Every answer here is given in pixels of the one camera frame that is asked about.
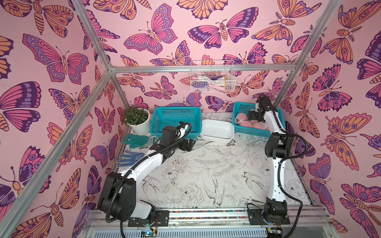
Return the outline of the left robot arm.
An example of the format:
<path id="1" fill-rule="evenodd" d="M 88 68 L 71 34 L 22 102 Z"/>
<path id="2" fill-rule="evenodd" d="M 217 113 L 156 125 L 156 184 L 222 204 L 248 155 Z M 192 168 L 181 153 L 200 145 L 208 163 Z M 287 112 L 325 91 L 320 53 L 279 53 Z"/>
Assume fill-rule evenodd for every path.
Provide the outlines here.
<path id="1" fill-rule="evenodd" d="M 192 151 L 194 139 L 183 139 L 166 143 L 162 139 L 153 144 L 149 151 L 130 168 L 111 172 L 105 179 L 97 209 L 105 213 L 106 223 L 138 220 L 151 225 L 156 219 L 156 208 L 149 202 L 137 200 L 137 188 L 155 168 L 163 164 L 174 152 Z"/>

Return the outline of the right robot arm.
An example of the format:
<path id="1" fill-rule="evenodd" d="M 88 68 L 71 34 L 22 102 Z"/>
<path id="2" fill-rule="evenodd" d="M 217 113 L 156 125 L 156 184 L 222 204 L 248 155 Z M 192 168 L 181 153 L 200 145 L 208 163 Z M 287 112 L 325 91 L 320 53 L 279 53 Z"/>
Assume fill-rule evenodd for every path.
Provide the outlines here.
<path id="1" fill-rule="evenodd" d="M 270 131 L 270 137 L 265 145 L 265 155 L 269 158 L 271 179 L 269 193 L 262 211 L 264 220 L 286 218 L 288 216 L 287 198 L 299 203 L 298 212 L 301 213 L 303 202 L 283 188 L 284 170 L 286 161 L 304 156 L 310 144 L 303 137 L 285 129 L 277 108 L 265 94 L 259 96 L 255 109 L 249 112 L 249 118 L 267 124 Z M 295 138 L 304 143 L 305 149 L 300 155 L 292 156 L 291 147 Z"/>

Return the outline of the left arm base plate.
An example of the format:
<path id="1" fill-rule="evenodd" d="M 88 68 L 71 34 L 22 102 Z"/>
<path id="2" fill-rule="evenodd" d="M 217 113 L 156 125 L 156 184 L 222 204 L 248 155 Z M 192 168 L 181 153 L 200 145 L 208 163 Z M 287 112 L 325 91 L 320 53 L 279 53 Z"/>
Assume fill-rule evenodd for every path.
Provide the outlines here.
<path id="1" fill-rule="evenodd" d="M 151 212 L 146 219 L 129 219 L 129 227 L 167 227 L 169 224 L 169 210 L 155 210 Z"/>

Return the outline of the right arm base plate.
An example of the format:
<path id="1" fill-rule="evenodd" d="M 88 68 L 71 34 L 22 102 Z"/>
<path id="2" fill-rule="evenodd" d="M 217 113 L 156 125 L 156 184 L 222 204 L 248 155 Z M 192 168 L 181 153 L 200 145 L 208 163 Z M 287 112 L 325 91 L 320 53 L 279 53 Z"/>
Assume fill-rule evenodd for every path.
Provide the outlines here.
<path id="1" fill-rule="evenodd" d="M 267 215 L 265 217 L 264 212 L 261 209 L 249 209 L 248 219 L 249 219 L 250 225 L 277 226 L 278 224 L 281 224 L 281 225 L 291 224 L 289 218 L 285 216 Z"/>

